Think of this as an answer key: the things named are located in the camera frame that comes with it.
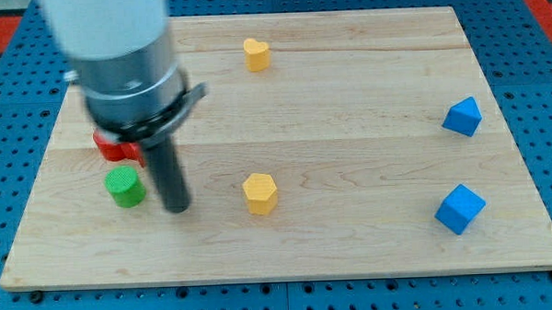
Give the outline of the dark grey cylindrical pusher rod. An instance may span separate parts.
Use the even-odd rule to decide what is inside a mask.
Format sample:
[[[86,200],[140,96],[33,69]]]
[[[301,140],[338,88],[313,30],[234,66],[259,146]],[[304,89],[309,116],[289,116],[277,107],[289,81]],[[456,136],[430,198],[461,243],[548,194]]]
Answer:
[[[168,212],[185,212],[191,204],[191,196],[180,167],[175,146],[166,137],[158,143],[143,143],[146,167]]]

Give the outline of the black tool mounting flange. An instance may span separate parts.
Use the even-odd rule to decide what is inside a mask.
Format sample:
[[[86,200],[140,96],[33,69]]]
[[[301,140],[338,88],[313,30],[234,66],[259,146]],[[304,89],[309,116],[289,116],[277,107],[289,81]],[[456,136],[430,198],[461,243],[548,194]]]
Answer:
[[[177,70],[135,93],[112,96],[90,90],[88,112],[108,141],[152,146],[169,138],[206,95],[204,82],[190,87],[187,74]]]

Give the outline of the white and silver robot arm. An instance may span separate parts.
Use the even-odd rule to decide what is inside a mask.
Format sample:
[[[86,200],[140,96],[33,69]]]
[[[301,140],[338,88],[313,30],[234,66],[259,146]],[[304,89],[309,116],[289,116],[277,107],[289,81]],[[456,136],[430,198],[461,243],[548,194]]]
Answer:
[[[168,0],[38,0],[104,139],[139,144],[168,212],[191,205],[173,132],[206,96],[190,86],[170,31]]]

